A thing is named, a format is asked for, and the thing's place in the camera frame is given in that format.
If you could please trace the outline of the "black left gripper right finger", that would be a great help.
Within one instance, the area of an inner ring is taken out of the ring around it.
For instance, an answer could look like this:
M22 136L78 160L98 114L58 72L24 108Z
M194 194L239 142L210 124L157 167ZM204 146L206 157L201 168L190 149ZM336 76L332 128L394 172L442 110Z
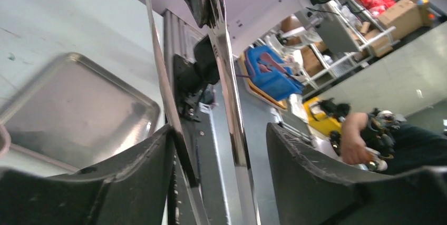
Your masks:
M330 158L276 123L266 139L281 224L446 224L446 167L389 176Z

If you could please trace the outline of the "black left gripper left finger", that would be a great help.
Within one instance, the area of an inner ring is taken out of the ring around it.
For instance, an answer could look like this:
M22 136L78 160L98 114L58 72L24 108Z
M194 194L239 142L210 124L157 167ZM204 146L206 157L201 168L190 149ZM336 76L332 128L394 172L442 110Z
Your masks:
M1 224L161 224L173 129L74 174L1 169Z

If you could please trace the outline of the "person's hand in background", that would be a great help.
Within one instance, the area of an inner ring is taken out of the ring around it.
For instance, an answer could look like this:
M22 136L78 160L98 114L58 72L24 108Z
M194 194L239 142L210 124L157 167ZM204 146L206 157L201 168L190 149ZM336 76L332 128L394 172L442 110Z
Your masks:
M361 137L361 131L368 123L366 113L351 113L342 124L341 156L343 162L356 165L366 164L371 160L371 155L366 149L366 143Z

